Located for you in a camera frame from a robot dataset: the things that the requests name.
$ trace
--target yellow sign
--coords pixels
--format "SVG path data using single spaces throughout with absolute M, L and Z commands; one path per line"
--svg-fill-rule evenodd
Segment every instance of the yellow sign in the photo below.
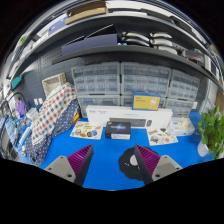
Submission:
M 133 109 L 158 110 L 160 97 L 134 96 Z
M 150 131 L 150 132 L 148 132 L 148 134 L 149 135 L 153 135 L 153 134 L 155 134 L 155 133 L 157 133 L 158 131 L 156 131 L 156 130 L 154 130 L 154 131 Z

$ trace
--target blue tablecloth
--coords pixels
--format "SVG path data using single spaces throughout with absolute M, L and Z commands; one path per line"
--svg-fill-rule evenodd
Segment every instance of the blue tablecloth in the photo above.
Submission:
M 192 123 L 195 125 L 200 119 L 200 114 L 191 112 L 190 117 L 192 117 Z M 91 140 L 70 137 L 73 128 L 74 126 L 52 139 L 46 159 L 39 168 L 46 168 L 60 155 L 69 156 L 77 150 L 93 144 L 94 155 L 83 184 L 85 188 L 123 190 L 144 186 L 143 181 L 129 179 L 119 169 L 119 158 L 128 148 L 134 147 L 135 144 L 150 147 L 160 156 L 168 155 L 183 168 L 213 160 L 212 155 L 209 154 L 205 157 L 199 156 L 197 145 L 201 140 L 201 136 L 196 134 L 177 137 L 178 143 L 150 146 L 145 129 L 132 129 L 131 140 L 115 140 L 105 138 L 104 128 L 100 140 Z M 30 164 L 27 156 L 21 155 L 20 157 L 25 163 Z

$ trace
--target cardboard box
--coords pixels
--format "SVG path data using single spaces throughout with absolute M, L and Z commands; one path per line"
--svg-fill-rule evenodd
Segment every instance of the cardboard box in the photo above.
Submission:
M 131 122 L 131 128 L 148 130 L 167 128 L 173 112 L 171 109 L 158 111 L 132 110 L 131 107 L 120 106 L 93 106 L 86 108 L 90 125 L 106 127 L 108 121 Z
M 106 14 L 108 12 L 109 11 L 106 7 L 106 2 L 104 1 L 85 4 L 85 5 L 69 10 L 67 12 L 67 15 L 70 16 L 71 14 L 71 16 L 66 19 L 65 24 L 68 25 L 70 23 L 73 23 L 75 21 L 78 21 L 86 17 Z
M 188 135 L 192 135 L 195 131 L 195 128 L 191 122 L 191 120 L 189 118 L 186 118 L 188 120 L 188 122 L 191 124 L 189 128 L 181 128 L 178 125 L 178 122 L 182 120 L 182 118 L 172 118 L 167 130 L 170 133 L 171 136 L 188 136 Z
M 62 55 L 70 54 L 75 51 L 80 51 L 93 47 L 114 46 L 117 45 L 118 37 L 117 34 L 106 34 L 80 40 L 82 38 L 83 37 L 80 37 L 62 46 L 61 48 Z
M 108 121 L 105 130 L 105 138 L 130 140 L 131 123 Z
M 132 110 L 158 110 L 160 94 L 150 91 L 132 92 Z

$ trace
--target plaid cloth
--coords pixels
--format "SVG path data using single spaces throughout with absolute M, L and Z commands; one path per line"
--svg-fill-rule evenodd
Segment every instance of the plaid cloth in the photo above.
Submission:
M 38 144 L 32 144 L 32 135 L 28 137 L 25 144 L 26 153 L 32 165 L 40 166 L 45 161 L 52 138 L 67 131 L 71 127 L 78 108 L 78 100 L 72 100 L 67 109 L 56 121 L 53 132 L 45 135 Z
M 33 145 L 40 143 L 46 135 L 52 133 L 57 119 L 73 99 L 76 99 L 75 89 L 69 82 L 57 88 L 53 94 L 47 97 L 32 125 Z

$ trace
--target poster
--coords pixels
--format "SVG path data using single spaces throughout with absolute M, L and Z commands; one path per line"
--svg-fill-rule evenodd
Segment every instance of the poster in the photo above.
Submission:
M 72 130 L 71 137 L 85 139 L 101 139 L 103 127 L 92 126 L 89 122 L 78 121 Z
M 166 145 L 178 142 L 176 136 L 170 136 L 166 128 L 156 129 L 153 131 L 147 130 L 149 145 Z

